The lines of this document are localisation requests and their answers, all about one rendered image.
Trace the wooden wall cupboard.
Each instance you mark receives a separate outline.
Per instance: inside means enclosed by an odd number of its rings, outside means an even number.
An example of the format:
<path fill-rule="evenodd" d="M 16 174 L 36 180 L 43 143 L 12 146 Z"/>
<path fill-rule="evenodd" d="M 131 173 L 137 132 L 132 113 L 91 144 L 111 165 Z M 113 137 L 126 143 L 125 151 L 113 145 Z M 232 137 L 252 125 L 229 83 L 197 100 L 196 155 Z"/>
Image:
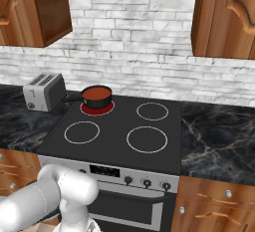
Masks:
<path fill-rule="evenodd" d="M 195 57 L 255 60 L 255 35 L 246 34 L 226 6 L 233 0 L 195 0 L 191 45 Z M 255 0 L 239 0 L 255 23 Z"/>
<path fill-rule="evenodd" d="M 8 0 L 0 0 L 0 16 Z M 45 48 L 73 31 L 69 0 L 17 0 L 0 46 Z"/>

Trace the red marinara sauce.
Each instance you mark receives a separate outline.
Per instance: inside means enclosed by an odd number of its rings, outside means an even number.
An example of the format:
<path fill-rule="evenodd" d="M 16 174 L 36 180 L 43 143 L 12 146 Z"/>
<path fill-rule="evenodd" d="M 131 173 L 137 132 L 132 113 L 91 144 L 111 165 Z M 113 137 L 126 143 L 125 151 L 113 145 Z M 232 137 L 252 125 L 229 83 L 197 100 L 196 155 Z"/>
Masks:
<path fill-rule="evenodd" d="M 86 100 L 101 100 L 109 97 L 111 95 L 111 91 L 109 89 L 103 87 L 94 87 L 87 89 L 83 92 L 83 97 Z"/>

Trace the black oven door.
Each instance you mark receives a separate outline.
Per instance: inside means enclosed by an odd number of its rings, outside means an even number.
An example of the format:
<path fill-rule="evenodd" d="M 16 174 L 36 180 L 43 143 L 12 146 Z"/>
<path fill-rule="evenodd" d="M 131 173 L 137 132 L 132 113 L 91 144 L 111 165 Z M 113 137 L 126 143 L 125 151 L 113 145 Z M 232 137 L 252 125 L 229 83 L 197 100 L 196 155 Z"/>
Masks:
<path fill-rule="evenodd" d="M 170 232 L 176 194 L 160 191 L 164 198 L 142 199 L 103 195 L 89 206 L 104 232 Z"/>

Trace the silver two-slot toaster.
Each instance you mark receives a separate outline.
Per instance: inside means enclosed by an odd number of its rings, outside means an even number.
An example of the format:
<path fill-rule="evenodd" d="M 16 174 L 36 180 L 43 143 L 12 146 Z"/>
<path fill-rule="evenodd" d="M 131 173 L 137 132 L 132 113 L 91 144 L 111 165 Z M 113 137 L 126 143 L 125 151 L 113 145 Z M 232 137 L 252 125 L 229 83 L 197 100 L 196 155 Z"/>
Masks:
<path fill-rule="evenodd" d="M 30 111 L 51 112 L 66 96 L 63 76 L 41 73 L 23 87 L 23 95 Z"/>

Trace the wooden base cupboard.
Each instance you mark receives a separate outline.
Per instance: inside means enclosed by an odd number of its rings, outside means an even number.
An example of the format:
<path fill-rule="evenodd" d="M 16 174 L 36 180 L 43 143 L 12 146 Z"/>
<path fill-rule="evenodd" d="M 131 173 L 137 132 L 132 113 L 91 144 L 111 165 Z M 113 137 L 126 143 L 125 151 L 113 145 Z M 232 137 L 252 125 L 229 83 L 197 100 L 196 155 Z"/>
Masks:
<path fill-rule="evenodd" d="M 231 190 L 231 198 L 225 196 L 225 190 Z M 217 203 L 196 193 L 228 201 L 232 205 Z M 180 214 L 179 207 L 184 207 L 184 214 Z M 224 217 L 195 218 L 196 214 L 207 212 L 228 214 L 241 226 Z M 255 186 L 181 176 L 171 232 L 255 232 Z"/>
<path fill-rule="evenodd" d="M 0 167 L 0 196 L 8 196 L 37 179 L 41 165 L 36 153 L 0 148 L 0 164 L 19 165 L 17 169 Z"/>

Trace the black saucepan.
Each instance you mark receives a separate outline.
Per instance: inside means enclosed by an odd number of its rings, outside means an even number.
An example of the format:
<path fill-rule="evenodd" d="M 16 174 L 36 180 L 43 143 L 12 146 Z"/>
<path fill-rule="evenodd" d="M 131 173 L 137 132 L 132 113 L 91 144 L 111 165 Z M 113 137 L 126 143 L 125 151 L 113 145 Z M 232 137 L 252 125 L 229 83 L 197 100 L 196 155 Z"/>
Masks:
<path fill-rule="evenodd" d="M 106 89 L 109 89 L 110 91 L 112 91 L 112 89 L 107 87 L 107 86 L 102 86 L 102 85 L 89 86 L 89 87 L 83 89 L 79 96 L 63 98 L 63 102 L 64 103 L 67 103 L 67 102 L 82 102 L 86 107 L 88 107 L 90 109 L 102 109 L 102 108 L 107 107 L 113 100 L 112 94 L 109 97 L 105 98 L 105 99 L 95 100 L 95 101 L 94 100 L 86 100 L 83 97 L 83 92 L 85 90 L 90 89 L 90 88 L 94 88 L 94 87 L 103 87 L 103 88 L 106 88 Z"/>

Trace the black hob with oven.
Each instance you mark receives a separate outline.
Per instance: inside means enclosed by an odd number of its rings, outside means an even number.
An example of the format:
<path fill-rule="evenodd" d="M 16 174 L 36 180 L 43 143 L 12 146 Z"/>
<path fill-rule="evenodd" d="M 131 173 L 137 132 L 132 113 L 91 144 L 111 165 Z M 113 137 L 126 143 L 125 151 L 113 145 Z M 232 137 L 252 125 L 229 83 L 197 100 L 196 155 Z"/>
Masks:
<path fill-rule="evenodd" d="M 133 97 L 113 97 L 114 107 L 92 116 L 75 102 L 37 150 L 42 165 L 77 169 L 98 182 L 177 194 L 181 158 L 181 103 Z"/>

